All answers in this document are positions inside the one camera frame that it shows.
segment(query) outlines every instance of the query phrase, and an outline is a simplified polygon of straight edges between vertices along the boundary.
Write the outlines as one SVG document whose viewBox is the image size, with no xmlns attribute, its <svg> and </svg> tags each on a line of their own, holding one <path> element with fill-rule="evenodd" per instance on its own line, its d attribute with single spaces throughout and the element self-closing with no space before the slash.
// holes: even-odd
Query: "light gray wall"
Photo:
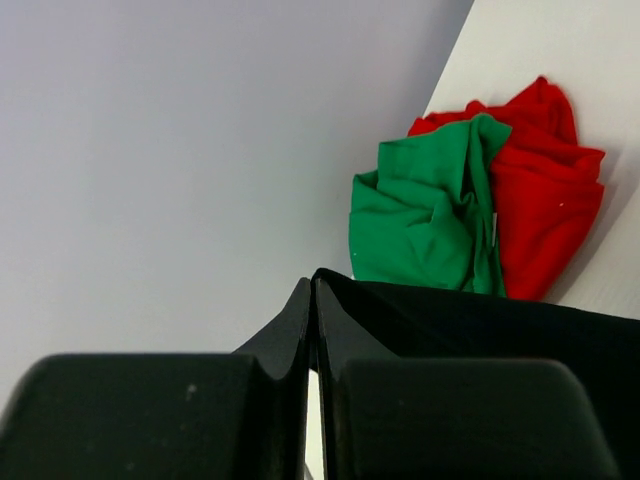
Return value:
<svg viewBox="0 0 640 480">
<path fill-rule="evenodd" d="M 235 348 L 318 266 L 471 0 L 0 5 L 0 405 L 58 351 Z"/>
</svg>

